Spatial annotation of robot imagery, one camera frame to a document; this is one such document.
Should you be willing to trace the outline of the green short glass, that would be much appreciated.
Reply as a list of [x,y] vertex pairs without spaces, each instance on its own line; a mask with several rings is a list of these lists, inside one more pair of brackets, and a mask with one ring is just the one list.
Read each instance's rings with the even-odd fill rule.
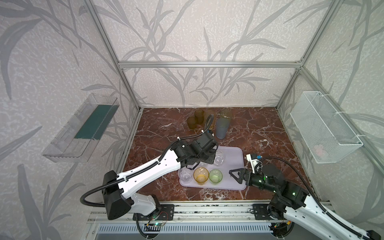
[[219,184],[223,179],[223,174],[218,169],[213,169],[209,173],[210,182],[214,185]]

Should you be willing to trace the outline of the yellow short glass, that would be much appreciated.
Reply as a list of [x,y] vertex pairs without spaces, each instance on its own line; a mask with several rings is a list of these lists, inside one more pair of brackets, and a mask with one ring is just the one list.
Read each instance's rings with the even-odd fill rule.
[[209,179],[209,171],[204,167],[196,168],[193,177],[197,184],[204,185]]

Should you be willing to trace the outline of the clear faceted glass front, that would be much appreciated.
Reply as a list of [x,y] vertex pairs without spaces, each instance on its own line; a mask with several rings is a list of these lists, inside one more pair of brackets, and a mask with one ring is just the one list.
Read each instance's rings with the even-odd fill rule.
[[187,184],[193,179],[193,171],[188,168],[182,168],[178,170],[178,176],[181,184]]

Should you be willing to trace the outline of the amber dotted glass front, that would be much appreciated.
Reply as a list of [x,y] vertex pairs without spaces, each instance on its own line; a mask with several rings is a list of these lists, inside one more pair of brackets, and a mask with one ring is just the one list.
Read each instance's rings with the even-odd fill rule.
[[197,127],[197,119],[196,117],[188,117],[187,118],[187,125],[190,130],[194,130]]

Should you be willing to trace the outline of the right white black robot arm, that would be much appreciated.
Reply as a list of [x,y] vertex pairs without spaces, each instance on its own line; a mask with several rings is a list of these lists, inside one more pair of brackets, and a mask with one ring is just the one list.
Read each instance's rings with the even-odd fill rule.
[[263,165],[254,154],[247,156],[250,170],[234,169],[229,174],[238,182],[274,193],[268,205],[273,219],[283,218],[301,226],[322,240],[380,240],[373,230],[363,230],[326,208],[314,195],[303,176],[305,187],[288,181],[283,172],[273,164]]

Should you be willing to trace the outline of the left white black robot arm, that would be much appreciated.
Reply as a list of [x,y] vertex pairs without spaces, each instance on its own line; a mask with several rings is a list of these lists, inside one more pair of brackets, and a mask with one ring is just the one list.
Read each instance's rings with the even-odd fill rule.
[[108,220],[115,220],[127,213],[146,217],[158,216],[161,204],[155,195],[142,195],[138,191],[156,179],[183,168],[195,170],[200,163],[212,165],[218,142],[210,129],[214,120],[209,115],[202,132],[195,136],[178,138],[155,159],[126,172],[109,171],[103,185],[84,193],[80,203],[105,208]]

